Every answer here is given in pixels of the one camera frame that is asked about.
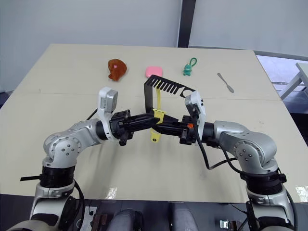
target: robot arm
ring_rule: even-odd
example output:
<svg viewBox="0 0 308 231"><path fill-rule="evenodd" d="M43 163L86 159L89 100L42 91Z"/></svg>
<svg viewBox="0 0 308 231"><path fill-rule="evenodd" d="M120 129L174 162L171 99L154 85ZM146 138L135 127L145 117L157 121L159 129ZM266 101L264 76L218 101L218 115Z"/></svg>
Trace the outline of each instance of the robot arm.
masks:
<svg viewBox="0 0 308 231"><path fill-rule="evenodd" d="M285 175L279 173L274 158L272 138L226 121L206 123L204 130L204 142L222 147L239 161L250 200L246 203L250 230L293 230L295 217L282 184Z"/></svg>
<svg viewBox="0 0 308 231"><path fill-rule="evenodd" d="M66 131L50 135L44 142L47 156L36 186L30 220L10 231L67 230L75 217L76 199L70 194L75 187L74 170L79 154L87 147L107 140L102 122L91 119L74 124Z"/></svg>

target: yellow plastic piece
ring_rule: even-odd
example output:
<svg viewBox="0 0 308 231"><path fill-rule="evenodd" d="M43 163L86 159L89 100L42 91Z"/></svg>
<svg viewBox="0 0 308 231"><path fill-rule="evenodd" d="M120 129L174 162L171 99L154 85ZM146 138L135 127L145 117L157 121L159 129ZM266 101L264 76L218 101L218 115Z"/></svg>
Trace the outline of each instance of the yellow plastic piece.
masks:
<svg viewBox="0 0 308 231"><path fill-rule="evenodd" d="M153 111L154 111L154 117L159 118L157 124L162 123L166 112L154 108ZM157 143L159 141L160 136L161 136L160 133L157 133L153 128L151 128L151 140L153 143Z"/></svg>
<svg viewBox="0 0 308 231"><path fill-rule="evenodd" d="M163 122L164 115L166 112L160 110L160 89L156 88L156 95L157 95L157 109L153 108L154 111L154 117L159 118L159 121L157 124L160 124ZM159 138L161 136L160 133L157 133L153 128L150 129L151 131L151 140L153 143L157 143L159 141Z"/></svg>
<svg viewBox="0 0 308 231"><path fill-rule="evenodd" d="M157 109L160 110L160 89L156 88L156 95L157 95Z"/></svg>

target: orange toy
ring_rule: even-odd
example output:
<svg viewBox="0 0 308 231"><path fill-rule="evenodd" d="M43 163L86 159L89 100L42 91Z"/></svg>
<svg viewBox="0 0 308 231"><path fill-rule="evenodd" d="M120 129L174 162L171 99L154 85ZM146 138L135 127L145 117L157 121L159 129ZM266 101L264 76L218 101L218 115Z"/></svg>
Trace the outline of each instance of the orange toy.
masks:
<svg viewBox="0 0 308 231"><path fill-rule="evenodd" d="M127 70L125 63L119 59L109 60L108 68L110 71L110 75L108 77L114 81L118 81L126 73Z"/></svg>

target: white wall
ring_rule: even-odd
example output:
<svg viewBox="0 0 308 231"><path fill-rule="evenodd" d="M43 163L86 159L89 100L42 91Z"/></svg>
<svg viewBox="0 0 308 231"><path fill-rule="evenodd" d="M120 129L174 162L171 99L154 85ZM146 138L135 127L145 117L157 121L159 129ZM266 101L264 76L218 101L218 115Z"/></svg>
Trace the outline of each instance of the white wall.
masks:
<svg viewBox="0 0 308 231"><path fill-rule="evenodd" d="M0 84L13 90L51 43L177 45L180 0L2 0Z"/></svg>
<svg viewBox="0 0 308 231"><path fill-rule="evenodd" d="M197 0L190 46L308 56L308 0Z"/></svg>

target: table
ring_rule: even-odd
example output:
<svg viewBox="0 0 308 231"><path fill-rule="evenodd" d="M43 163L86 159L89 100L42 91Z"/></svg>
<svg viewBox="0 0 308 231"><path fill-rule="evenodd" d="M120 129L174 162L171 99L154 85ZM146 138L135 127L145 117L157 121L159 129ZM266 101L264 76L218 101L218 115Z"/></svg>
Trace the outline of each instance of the table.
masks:
<svg viewBox="0 0 308 231"><path fill-rule="evenodd" d="M191 57L198 64L184 77L181 71ZM112 58L128 65L119 82L107 77ZM295 187L308 185L303 174L308 148L252 51L67 44L52 44L0 110L0 193L34 195L37 181L19 182L20 177L41 172L46 137L85 120L96 107L100 88L119 91L116 111L143 113L149 65L161 66L163 77L198 89L208 122L239 122L270 135L288 178L285 186L299 201ZM162 109L179 119L188 115L183 98L164 92ZM206 150L211 164L223 159L220 150ZM227 165L208 171L197 146L164 135L152 143L149 130L135 132L125 147L104 142L84 150L75 179L87 199L247 201L245 182Z"/></svg>
<svg viewBox="0 0 308 231"><path fill-rule="evenodd" d="M281 99L285 99L301 82L308 88L308 64L296 63L299 72L291 79L291 81L285 86L285 88L279 92Z"/></svg>

